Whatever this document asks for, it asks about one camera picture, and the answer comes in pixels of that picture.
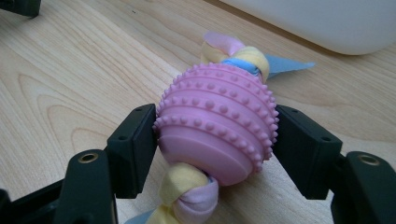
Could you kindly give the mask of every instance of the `table surface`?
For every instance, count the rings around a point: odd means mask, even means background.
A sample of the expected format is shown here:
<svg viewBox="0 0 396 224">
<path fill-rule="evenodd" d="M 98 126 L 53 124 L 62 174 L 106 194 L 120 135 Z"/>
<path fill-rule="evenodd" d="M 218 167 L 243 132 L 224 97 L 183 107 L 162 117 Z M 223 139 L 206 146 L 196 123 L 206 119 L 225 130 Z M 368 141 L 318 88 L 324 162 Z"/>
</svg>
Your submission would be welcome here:
<svg viewBox="0 0 396 224">
<path fill-rule="evenodd" d="M 340 55 L 217 1 L 43 0 L 40 15 L 0 11 L 0 188 L 12 200 L 64 177 L 73 155 L 104 148 L 132 109 L 158 103 L 172 79 L 200 62 L 203 34 L 232 34 L 309 70 L 268 80 L 276 101 L 301 110 L 360 150 L 396 167 L 396 45 Z M 155 208 L 167 164 L 158 150 L 144 192 L 118 200 L 119 219 Z M 207 223 L 332 223 L 276 158 L 221 188 Z"/>
</svg>

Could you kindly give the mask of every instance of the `white container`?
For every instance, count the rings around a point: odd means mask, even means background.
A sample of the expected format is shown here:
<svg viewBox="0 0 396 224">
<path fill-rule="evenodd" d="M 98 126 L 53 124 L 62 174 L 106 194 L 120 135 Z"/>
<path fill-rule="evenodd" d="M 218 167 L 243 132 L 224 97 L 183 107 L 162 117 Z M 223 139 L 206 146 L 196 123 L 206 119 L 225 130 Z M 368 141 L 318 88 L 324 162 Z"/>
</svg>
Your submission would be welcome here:
<svg viewBox="0 0 396 224">
<path fill-rule="evenodd" d="M 220 0 L 339 53 L 396 42 L 396 0 Z"/>
</svg>

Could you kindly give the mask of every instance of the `raised nubs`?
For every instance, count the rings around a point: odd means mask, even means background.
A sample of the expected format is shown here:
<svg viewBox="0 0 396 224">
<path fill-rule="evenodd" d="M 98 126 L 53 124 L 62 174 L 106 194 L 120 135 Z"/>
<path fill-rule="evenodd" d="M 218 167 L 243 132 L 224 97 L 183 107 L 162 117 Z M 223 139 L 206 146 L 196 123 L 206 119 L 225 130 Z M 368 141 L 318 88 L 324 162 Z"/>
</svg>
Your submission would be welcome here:
<svg viewBox="0 0 396 224">
<path fill-rule="evenodd" d="M 231 185 L 270 158 L 275 107 L 272 93 L 248 72 L 197 65 L 164 92 L 154 129 L 168 161 L 187 162 Z"/>
</svg>

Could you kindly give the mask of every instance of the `wooden table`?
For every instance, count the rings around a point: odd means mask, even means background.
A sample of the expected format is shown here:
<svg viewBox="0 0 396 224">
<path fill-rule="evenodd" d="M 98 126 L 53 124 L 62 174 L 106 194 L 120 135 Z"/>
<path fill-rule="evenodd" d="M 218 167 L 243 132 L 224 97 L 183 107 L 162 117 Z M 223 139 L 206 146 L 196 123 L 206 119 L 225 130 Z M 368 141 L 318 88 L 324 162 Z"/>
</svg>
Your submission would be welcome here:
<svg viewBox="0 0 396 224">
<path fill-rule="evenodd" d="M 277 102 L 303 111 L 343 142 L 396 167 L 396 45 L 364 56 L 330 52 L 217 1 L 43 0 L 40 15 L 0 11 L 0 188 L 12 200 L 64 177 L 68 160 L 104 148 L 129 112 L 158 103 L 200 60 L 208 30 L 238 36 L 309 70 L 274 77 Z M 167 164 L 160 151 L 144 192 L 118 200 L 123 223 L 155 208 Z M 276 158 L 220 189 L 208 223 L 332 223 L 326 201 L 307 201 Z"/>
</svg>

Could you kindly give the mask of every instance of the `dog toy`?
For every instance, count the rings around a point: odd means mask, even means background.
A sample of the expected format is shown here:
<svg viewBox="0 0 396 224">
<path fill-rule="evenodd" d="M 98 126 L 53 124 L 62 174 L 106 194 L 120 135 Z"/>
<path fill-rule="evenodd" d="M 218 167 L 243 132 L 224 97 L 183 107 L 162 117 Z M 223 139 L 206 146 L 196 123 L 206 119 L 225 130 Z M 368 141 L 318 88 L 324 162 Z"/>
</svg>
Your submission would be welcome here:
<svg viewBox="0 0 396 224">
<path fill-rule="evenodd" d="M 203 63 L 176 77 L 157 108 L 153 129 L 170 168 L 159 191 L 163 203 L 141 216 L 143 223 L 205 222 L 219 187 L 261 172 L 271 158 L 278 122 L 264 84 L 271 61 L 228 35 L 208 32 L 204 40 Z M 313 65 L 297 64 L 277 72 Z"/>
</svg>

